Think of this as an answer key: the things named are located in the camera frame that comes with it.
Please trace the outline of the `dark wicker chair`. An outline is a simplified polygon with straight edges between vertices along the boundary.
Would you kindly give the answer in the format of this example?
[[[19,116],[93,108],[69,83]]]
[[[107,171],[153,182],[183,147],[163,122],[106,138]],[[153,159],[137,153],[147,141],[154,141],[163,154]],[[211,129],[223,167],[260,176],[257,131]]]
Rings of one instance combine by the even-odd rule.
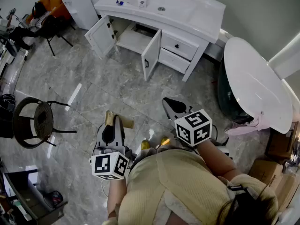
[[[22,109],[29,104],[37,104],[34,116],[22,116]],[[22,147],[33,149],[43,143],[48,143],[55,147],[55,144],[48,141],[52,133],[77,133],[75,130],[57,130],[54,128],[52,104],[69,107],[65,103],[53,100],[45,102],[34,97],[27,97],[16,106],[12,118],[12,129],[15,139]]]

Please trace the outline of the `pink towel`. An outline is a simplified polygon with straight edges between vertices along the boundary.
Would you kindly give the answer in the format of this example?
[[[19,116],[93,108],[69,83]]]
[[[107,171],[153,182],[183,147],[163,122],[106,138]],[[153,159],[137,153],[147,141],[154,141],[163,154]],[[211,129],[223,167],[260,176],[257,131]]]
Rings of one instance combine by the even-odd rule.
[[[261,114],[258,114],[250,122],[238,124],[232,123],[232,127],[228,128],[225,133],[230,136],[244,135],[254,131],[264,130],[270,127],[268,119]]]

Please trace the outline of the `person's left forearm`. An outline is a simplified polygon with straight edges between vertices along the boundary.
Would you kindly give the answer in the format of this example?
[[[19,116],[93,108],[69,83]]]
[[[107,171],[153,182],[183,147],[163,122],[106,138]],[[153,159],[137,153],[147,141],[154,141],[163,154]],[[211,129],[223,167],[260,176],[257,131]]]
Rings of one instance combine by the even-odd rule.
[[[107,199],[108,218],[116,217],[116,207],[120,206],[127,193],[126,179],[111,180]]]

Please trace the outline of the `white cabinet drawer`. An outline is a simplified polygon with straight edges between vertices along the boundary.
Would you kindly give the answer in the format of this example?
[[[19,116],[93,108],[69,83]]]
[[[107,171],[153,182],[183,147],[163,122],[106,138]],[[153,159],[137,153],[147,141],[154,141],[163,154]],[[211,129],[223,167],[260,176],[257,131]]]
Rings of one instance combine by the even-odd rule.
[[[161,47],[167,49],[187,60],[192,60],[198,45],[191,44],[181,38],[175,37],[172,34],[162,31]]]
[[[158,61],[182,74],[185,74],[190,62],[164,48],[160,49]]]

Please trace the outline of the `wooden block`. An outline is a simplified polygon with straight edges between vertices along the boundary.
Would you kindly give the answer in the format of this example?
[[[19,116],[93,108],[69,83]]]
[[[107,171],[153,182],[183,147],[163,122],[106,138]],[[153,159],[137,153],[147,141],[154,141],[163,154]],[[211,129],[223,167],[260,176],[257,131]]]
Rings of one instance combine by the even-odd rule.
[[[124,116],[121,116],[117,113],[114,113],[110,110],[107,110],[105,113],[105,125],[113,126],[113,120],[115,116],[119,116],[119,119],[122,121],[123,127],[133,129],[134,128],[134,120],[128,119]]]

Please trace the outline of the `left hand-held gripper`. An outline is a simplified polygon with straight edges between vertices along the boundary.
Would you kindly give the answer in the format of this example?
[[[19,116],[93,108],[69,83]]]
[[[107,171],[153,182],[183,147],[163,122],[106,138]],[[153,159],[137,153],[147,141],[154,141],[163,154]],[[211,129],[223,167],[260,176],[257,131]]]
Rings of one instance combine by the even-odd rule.
[[[103,180],[124,179],[126,170],[136,159],[136,154],[124,146],[125,132],[120,116],[114,116],[113,127],[115,146],[107,146],[112,140],[112,127],[103,123],[97,131],[97,147],[90,159],[92,175]]]

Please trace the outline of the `small white cabinet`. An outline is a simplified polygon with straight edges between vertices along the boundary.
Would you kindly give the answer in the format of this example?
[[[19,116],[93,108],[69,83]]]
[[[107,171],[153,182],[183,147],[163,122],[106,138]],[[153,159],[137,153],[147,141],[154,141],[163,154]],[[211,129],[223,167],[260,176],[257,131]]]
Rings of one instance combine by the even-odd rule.
[[[91,0],[62,0],[62,2],[79,28],[89,30],[98,21]]]

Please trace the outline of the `person's legs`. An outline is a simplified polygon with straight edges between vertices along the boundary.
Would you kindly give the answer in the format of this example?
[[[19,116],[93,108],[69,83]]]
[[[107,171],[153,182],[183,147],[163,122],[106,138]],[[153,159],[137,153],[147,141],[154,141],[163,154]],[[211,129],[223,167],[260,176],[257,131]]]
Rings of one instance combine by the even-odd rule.
[[[162,151],[164,151],[163,147],[160,147],[158,149],[155,149],[155,148],[144,149],[144,150],[140,151],[137,158],[144,159],[148,156],[155,155],[155,154],[160,153]]]
[[[13,41],[15,41],[15,43],[20,46],[22,49],[25,50],[30,50],[31,49],[31,45],[26,44],[23,41],[24,37],[30,37],[30,38],[36,38],[37,34],[22,28],[22,27],[16,27],[10,34],[9,34],[9,38]]]

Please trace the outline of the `black folding chair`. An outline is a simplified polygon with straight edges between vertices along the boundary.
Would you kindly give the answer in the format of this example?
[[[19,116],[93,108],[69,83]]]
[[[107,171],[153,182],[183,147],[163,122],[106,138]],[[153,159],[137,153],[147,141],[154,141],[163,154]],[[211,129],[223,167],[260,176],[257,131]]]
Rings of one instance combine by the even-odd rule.
[[[71,27],[73,30],[75,30],[71,22],[67,21],[65,17],[63,16],[54,17],[53,15],[49,15],[44,19],[42,28],[40,28],[37,31],[37,34],[40,37],[46,39],[53,56],[55,56],[55,53],[53,51],[50,42],[55,36],[57,36],[58,38],[62,38],[67,44],[73,47],[73,45],[68,40],[66,40],[62,35],[62,31],[64,31],[68,27]]]

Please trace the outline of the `white cabinet door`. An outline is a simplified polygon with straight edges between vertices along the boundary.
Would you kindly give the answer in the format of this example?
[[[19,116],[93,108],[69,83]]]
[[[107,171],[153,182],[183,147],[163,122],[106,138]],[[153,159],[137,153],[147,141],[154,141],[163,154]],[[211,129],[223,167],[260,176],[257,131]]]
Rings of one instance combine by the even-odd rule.
[[[102,59],[116,45],[117,39],[113,39],[114,29],[108,28],[110,17],[105,15],[85,34],[86,39],[95,53]]]
[[[161,33],[162,30],[159,29],[141,54],[145,81],[149,79],[156,63],[158,62],[161,48]]]

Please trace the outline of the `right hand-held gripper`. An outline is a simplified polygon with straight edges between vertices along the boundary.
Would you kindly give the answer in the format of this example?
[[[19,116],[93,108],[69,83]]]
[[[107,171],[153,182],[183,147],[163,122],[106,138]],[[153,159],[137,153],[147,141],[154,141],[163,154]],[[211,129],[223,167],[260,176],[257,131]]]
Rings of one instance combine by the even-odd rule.
[[[164,111],[169,120],[174,121],[176,135],[191,147],[211,138],[212,119],[204,109],[190,113],[193,106],[182,98],[165,97],[162,99]],[[178,118],[178,113],[190,113]]]

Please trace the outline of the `orange jacket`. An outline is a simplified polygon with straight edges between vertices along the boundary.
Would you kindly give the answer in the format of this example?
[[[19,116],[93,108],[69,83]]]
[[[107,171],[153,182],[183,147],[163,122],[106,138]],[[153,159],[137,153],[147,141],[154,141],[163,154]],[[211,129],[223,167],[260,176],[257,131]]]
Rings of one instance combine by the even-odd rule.
[[[55,18],[64,17],[66,20],[70,20],[72,18],[62,0],[39,0],[35,4],[38,3],[42,3],[45,8],[45,12],[50,12],[50,15]],[[26,19],[27,25],[30,25],[31,21],[34,19],[36,13],[35,6],[36,5],[33,6],[31,14]]]

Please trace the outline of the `person's cream sweater torso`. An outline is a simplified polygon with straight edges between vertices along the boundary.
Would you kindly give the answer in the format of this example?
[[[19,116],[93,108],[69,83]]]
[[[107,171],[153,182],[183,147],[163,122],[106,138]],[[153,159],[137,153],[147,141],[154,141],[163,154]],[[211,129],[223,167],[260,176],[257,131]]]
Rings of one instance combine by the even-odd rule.
[[[171,214],[188,225],[274,225],[277,213],[275,193],[258,179],[240,174],[228,181],[199,155],[170,149],[133,166],[117,216],[102,225],[166,225]]]

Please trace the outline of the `person's right forearm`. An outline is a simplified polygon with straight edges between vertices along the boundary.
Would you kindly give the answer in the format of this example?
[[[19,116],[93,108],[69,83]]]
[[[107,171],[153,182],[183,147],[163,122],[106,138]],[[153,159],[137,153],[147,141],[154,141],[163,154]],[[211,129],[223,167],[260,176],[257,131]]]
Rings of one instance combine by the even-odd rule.
[[[236,164],[211,141],[206,140],[200,143],[197,151],[215,176],[231,181],[234,177],[242,174]]]

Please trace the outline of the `white bathtub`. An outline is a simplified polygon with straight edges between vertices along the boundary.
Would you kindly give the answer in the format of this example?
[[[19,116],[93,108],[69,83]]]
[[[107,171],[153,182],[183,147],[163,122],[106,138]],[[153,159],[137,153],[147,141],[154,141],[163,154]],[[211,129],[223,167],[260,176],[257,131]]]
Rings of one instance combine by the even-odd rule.
[[[264,115],[270,127],[288,132],[293,117],[291,99],[267,61],[247,41],[230,38],[225,44],[217,80],[221,111],[232,122],[250,122]]]

